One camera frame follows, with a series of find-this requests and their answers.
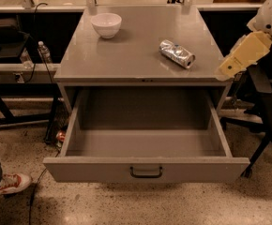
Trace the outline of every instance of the black handle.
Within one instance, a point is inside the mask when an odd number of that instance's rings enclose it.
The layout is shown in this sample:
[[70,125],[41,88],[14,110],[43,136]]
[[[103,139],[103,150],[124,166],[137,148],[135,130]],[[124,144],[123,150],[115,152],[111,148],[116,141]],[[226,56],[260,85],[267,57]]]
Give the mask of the black handle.
[[134,178],[160,178],[163,175],[163,169],[162,167],[159,167],[159,173],[156,175],[137,175],[134,173],[134,168],[130,167],[130,175]]

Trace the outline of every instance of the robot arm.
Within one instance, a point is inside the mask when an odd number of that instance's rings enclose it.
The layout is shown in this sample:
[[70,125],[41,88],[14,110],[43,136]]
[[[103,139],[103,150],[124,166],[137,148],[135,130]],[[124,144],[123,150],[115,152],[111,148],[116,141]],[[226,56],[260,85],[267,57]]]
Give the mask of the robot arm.
[[272,0],[266,0],[257,15],[248,23],[252,31],[232,47],[216,74],[219,80],[232,78],[236,73],[267,55],[272,44]]

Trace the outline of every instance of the plastic bottle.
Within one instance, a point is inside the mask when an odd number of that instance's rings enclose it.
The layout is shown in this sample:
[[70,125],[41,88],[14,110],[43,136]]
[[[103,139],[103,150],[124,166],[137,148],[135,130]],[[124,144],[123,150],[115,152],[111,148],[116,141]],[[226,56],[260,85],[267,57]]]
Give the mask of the plastic bottle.
[[34,63],[32,62],[32,59],[29,55],[29,52],[26,50],[26,48],[23,49],[23,53],[21,55],[21,61],[25,69],[31,69],[34,66]]
[[50,50],[44,45],[43,41],[38,43],[38,52],[42,62],[46,64],[48,68],[53,68],[53,60],[51,58]]

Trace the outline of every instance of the bowl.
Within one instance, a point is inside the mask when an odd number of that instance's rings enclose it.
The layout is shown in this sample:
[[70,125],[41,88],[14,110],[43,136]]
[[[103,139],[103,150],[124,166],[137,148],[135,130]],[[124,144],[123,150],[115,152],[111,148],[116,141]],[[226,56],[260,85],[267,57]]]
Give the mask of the bowl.
[[121,21],[121,17],[115,13],[99,13],[90,22],[102,38],[113,38],[119,31]]

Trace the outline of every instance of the black chair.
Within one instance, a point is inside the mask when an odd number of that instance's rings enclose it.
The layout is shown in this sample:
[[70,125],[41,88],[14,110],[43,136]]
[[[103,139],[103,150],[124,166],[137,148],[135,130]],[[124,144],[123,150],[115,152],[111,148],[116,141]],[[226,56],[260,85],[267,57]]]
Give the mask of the black chair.
[[242,176],[251,177],[251,167],[272,142],[272,48],[270,53],[258,62],[257,66],[248,67],[244,79],[245,82],[238,90],[237,97],[254,104],[253,108],[246,110],[245,113],[260,116],[262,123],[229,117],[221,117],[220,122],[223,129],[226,129],[226,123],[231,123],[249,128],[251,132],[265,133],[261,144],[250,159],[250,165],[242,174]]

